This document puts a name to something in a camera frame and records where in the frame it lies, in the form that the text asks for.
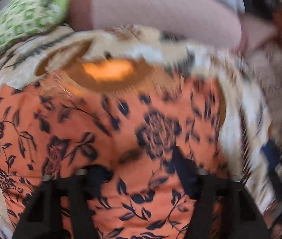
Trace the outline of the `orange black floral garment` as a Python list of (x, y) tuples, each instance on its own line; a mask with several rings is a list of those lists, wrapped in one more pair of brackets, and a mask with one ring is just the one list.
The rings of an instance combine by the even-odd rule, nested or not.
[(44, 175), (88, 165), (113, 171), (88, 202), (100, 238), (183, 238), (194, 210), (172, 162), (175, 146), (223, 176), (215, 79), (166, 75), (117, 96), (91, 93), (58, 71), (20, 89), (0, 86), (0, 188), (15, 228)]

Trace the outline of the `beige leaf pattern blanket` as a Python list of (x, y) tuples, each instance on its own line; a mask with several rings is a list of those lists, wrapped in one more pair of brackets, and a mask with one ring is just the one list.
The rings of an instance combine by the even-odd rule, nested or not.
[[(78, 87), (117, 96), (156, 81), (154, 69), (183, 79), (215, 79), (219, 90), (218, 146), (226, 164), (223, 176), (241, 182), (251, 195), (270, 238), (282, 238), (282, 205), (268, 178), (261, 152), (272, 139), (272, 117), (266, 98), (244, 61), (230, 51), (161, 33), (145, 26), (122, 26), (75, 32), (61, 25), (16, 42), (0, 54), (0, 86), (20, 89), (63, 71)], [(0, 188), (0, 238), (13, 238), (6, 201)]]

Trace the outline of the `striped beige pillow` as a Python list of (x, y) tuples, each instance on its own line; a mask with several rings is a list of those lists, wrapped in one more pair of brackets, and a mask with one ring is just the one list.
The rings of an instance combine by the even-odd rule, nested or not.
[(272, 116), (272, 133), (282, 149), (282, 44), (273, 39), (244, 56), (264, 92)]

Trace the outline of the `pink bolster pillow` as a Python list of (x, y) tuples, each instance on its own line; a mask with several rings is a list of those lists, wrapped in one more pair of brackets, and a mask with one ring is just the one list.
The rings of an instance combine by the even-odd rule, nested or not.
[(232, 49), (242, 38), (239, 17), (218, 0), (70, 0), (67, 22), (75, 31), (139, 24)]

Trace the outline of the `green white checkered pillow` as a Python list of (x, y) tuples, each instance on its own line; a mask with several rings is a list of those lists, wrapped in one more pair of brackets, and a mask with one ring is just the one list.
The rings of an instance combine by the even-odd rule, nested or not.
[(0, 11), (0, 54), (62, 23), (70, 0), (11, 0)]

